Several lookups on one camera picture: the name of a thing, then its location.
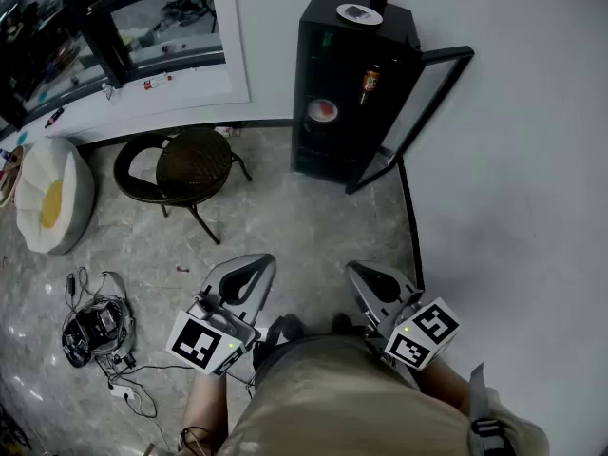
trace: beige t-shirt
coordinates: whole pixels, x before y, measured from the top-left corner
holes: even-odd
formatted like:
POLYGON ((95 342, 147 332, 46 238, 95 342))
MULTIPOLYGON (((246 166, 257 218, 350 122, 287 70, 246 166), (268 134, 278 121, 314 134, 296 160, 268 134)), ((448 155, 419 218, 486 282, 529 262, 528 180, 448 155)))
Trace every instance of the beige t-shirt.
MULTIPOLYGON (((518 455, 548 454, 543 432, 490 392, 518 455)), ((219 456, 463 455, 470 421, 407 385, 356 339, 302 343, 264 376, 219 456)))

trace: gray tile floor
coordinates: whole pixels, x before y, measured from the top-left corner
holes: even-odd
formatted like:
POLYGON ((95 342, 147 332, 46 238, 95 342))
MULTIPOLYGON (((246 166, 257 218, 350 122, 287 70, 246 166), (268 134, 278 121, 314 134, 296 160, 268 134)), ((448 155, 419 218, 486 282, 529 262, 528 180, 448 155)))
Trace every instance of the gray tile floor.
MULTIPOLYGON (((336 313, 360 313, 344 265, 380 261, 413 278, 408 220, 396 170, 355 193, 343 186, 290 172, 291 133, 285 128, 245 129, 231 146, 254 177, 235 167, 221 191, 199 207, 217 232, 216 246, 186 210, 123 195, 112 178, 121 145, 95 149, 87 161, 98 194, 91 222, 66 256, 30 252, 15 225, 14 208, 0 210, 0 400, 38 447, 51 453, 142 454, 148 442, 164 447, 159 431, 112 397, 101 370, 73 369, 61 350, 66 276, 86 266, 91 280, 118 272, 128 285, 137 317, 139 365, 175 364, 164 351, 178 309, 218 263, 246 253, 268 252, 277 274, 259 326, 297 314, 311 333, 329 330, 336 313), (176 267, 189 269, 179 273, 176 267)), ((131 173, 154 179, 155 154, 141 154, 131 173)), ((250 360, 234 372, 247 376, 250 360)), ((156 400, 157 422, 174 450, 191 370, 142 370, 134 378, 156 400)), ((231 427, 246 407, 245 388, 229 379, 231 427)), ((144 410, 151 410, 143 401, 144 410)))

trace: refrigerator door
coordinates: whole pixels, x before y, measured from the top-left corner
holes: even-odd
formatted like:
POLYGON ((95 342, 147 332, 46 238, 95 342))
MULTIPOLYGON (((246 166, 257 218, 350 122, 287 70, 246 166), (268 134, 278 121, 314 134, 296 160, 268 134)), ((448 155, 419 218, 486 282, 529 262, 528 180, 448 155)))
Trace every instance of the refrigerator door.
POLYGON ((391 170, 437 111, 475 52, 451 47, 423 52, 420 74, 392 127, 357 166, 347 184, 352 194, 391 170))

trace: power strip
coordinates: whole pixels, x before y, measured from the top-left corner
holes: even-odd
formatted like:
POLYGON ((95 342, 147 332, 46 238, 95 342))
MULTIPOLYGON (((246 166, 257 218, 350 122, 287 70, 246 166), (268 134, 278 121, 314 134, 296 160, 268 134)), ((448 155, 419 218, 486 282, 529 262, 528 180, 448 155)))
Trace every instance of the power strip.
POLYGON ((133 389, 130 387, 125 387, 124 385, 114 385, 110 389, 110 393, 115 397, 121 397, 124 399, 124 395, 126 394, 126 398, 129 400, 134 400, 135 395, 133 395, 133 389))

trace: brown round chair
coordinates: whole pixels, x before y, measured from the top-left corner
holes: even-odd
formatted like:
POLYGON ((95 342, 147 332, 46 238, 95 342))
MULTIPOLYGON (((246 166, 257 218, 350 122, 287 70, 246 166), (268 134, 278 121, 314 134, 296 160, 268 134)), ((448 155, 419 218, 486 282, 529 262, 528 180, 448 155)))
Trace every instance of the brown round chair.
POLYGON ((165 218, 168 217, 167 205, 187 208, 219 245, 219 240, 199 216, 197 204, 209 200, 221 189, 233 162, 238 162, 247 181, 251 181, 243 160, 215 130, 195 128, 173 139, 146 133, 123 147, 114 162, 114 179, 120 190, 133 200, 159 204, 165 218), (157 184, 129 174, 133 160, 148 148, 162 149, 156 166, 157 184))

